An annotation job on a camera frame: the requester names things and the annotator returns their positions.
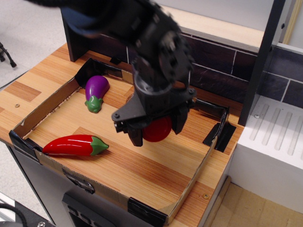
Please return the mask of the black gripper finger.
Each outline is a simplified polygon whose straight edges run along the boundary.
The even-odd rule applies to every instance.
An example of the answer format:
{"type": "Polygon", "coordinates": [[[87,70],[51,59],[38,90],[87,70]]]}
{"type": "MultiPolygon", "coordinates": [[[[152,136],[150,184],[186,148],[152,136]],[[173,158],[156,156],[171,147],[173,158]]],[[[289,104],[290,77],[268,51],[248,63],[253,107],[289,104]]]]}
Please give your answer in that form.
{"type": "Polygon", "coordinates": [[[178,106],[170,115],[172,121],[172,130],[175,134],[182,132],[187,120],[188,108],[186,106],[178,106]]]}
{"type": "Polygon", "coordinates": [[[143,145],[143,124],[142,123],[127,123],[128,136],[136,147],[141,147],[143,145]]]}

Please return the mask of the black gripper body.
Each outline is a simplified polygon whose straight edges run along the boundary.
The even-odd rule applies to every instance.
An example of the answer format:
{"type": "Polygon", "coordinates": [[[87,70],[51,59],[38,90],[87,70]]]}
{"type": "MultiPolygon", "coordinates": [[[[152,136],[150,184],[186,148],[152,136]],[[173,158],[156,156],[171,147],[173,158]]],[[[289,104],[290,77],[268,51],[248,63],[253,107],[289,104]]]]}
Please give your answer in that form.
{"type": "Polygon", "coordinates": [[[170,116],[178,106],[186,106],[188,110],[192,107],[196,92],[188,84],[191,63],[173,58],[165,60],[164,66],[161,70],[142,57],[134,60],[133,97],[112,114],[117,132],[126,129],[126,124],[136,117],[155,119],[170,116]]]}

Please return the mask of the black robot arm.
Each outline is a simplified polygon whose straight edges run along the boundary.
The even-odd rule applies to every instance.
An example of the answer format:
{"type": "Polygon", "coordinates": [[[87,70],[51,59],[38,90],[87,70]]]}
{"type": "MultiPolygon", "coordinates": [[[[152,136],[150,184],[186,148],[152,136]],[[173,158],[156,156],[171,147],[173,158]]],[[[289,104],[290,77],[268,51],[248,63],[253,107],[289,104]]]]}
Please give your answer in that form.
{"type": "Polygon", "coordinates": [[[84,37],[106,35],[135,49],[133,97],[112,114],[117,132],[143,144],[143,130],[170,117],[180,133],[193,107],[196,91],[189,87],[193,58],[177,23],[149,0],[38,0],[58,7],[69,28],[84,37]]]}

